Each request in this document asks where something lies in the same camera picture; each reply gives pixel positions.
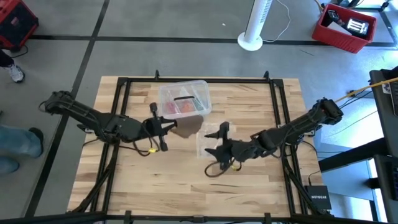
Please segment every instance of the concrete floor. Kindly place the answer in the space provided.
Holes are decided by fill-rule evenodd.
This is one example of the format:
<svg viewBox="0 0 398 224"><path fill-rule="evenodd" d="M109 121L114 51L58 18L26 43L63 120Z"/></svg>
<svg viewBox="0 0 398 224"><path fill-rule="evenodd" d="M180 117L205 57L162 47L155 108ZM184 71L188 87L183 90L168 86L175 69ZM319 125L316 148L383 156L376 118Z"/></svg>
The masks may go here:
<svg viewBox="0 0 398 224"><path fill-rule="evenodd" d="M290 8L292 23L280 39L312 40L319 17L314 1L281 1ZM35 34L89 37L95 30L104 0L25 0L25 3L40 21ZM245 29L251 6L252 0L110 0L98 36L235 39ZM379 13L364 13L377 18L374 41L391 43ZM398 30L397 9L390 6L386 15ZM285 8L273 2L262 37L274 39L286 23ZM398 61L396 47L365 47L358 54L351 54L329 46L275 44L247 52L237 44L96 41L85 67L82 60L88 40L29 40L26 43L29 53L16 59L27 75L26 82L13 84L7 73L0 70L0 95L12 96L0 99L4 111L0 122L42 129L48 149L60 117L43 114L37 106L52 91L71 90L79 70L84 76L76 99L90 106L101 76L153 76L159 69L164 76L261 77L268 70L272 78L299 78L309 108L323 96L336 99L347 90L367 85L370 70L392 68ZM356 107L345 108L346 116L340 124L323 129L322 142L355 147L376 139L380 129L374 128L366 138L360 133L364 124L377 126L377 116L329 138L372 110L374 102L369 100L359 100ZM67 124L35 215L66 210L85 139L76 124L71 119ZM355 134L348 140L343 138L347 133ZM37 160L16 157L21 169L0 177L0 219L24 216L47 152Z"/></svg>

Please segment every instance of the white tower fan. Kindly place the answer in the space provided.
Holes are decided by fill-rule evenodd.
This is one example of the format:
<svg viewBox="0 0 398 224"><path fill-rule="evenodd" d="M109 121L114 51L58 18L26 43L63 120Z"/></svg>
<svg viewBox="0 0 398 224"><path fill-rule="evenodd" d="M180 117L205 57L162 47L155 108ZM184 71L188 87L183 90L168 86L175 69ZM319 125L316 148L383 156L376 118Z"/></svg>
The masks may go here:
<svg viewBox="0 0 398 224"><path fill-rule="evenodd" d="M245 50L255 51L261 48L260 33L267 19L272 0L254 0L246 31L238 37L238 44Z"/></svg>

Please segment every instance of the red toolbox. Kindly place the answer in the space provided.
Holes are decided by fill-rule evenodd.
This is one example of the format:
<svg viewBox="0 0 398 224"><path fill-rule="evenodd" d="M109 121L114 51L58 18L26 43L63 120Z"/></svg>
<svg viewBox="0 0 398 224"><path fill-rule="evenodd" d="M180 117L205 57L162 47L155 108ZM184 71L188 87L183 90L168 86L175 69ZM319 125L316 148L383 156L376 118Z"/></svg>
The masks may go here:
<svg viewBox="0 0 398 224"><path fill-rule="evenodd" d="M18 51L39 20L21 0L0 0L0 49Z"/></svg>
<svg viewBox="0 0 398 224"><path fill-rule="evenodd" d="M344 34L337 30L329 29L323 26L322 21L329 9L336 11L336 13L339 15L340 19L343 22L348 21L350 18L355 18L364 22L368 22L369 29L366 38L362 39L353 35ZM319 18L319 21L315 26L312 38L352 53L358 53L366 44L372 42L375 30L376 18L334 4L328 4L323 10L322 16L321 18Z"/></svg>

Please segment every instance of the wooden tabletop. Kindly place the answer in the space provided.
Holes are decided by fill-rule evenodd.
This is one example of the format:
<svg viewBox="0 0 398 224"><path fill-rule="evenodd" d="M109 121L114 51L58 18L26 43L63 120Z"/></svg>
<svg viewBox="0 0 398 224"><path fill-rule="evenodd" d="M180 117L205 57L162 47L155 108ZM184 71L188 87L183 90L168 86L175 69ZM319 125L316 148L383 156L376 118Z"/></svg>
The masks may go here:
<svg viewBox="0 0 398 224"><path fill-rule="evenodd" d="M110 112L117 80L118 77L102 77L94 109ZM290 117L295 119L306 112L300 84L297 79L284 79L284 83ZM159 101L160 85L164 83L133 83L126 114L139 121L150 118L149 104ZM169 133L165 137L169 151L148 157L141 157L128 149L119 150L109 214L124 215L126 210L131 210L133 215L263 217L265 212L269 212L272 217L290 216L280 160L272 156L251 159L243 163L239 172L229 170L218 178L209 178L203 171L214 159L199 153L204 144L216 146L216 141L203 142L203 135L212 129L217 130L223 121L231 123L232 138L246 141L258 131L274 128L269 85L209 83L209 89L213 110L205 117L198 134L182 139ZM278 91L277 98L283 120ZM86 141L94 138L94 135L87 135ZM146 150L149 141L142 140L138 146ZM99 141L83 148L69 210L77 207L94 186L102 148L103 143ZM318 159L315 151L306 144L299 145L297 155L303 183L306 184L308 175L319 170ZM217 166L210 170L214 174L219 172ZM311 181L322 184L320 173L312 175ZM292 188L296 211L300 212L293 184Z"/></svg>

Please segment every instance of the jeans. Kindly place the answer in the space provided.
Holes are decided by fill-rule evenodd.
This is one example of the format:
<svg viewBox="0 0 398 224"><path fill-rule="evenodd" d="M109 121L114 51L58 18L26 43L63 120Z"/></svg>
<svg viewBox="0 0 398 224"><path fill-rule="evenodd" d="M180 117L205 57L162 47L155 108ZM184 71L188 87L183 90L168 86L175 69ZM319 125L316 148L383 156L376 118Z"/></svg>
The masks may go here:
<svg viewBox="0 0 398 224"><path fill-rule="evenodd" d="M13 154L25 154L37 158L42 153L40 139L32 132L0 125L0 150ZM0 156L0 174L15 171L19 164L14 159Z"/></svg>
<svg viewBox="0 0 398 224"><path fill-rule="evenodd" d="M14 64L14 60L0 50L0 67L10 67L10 65Z"/></svg>

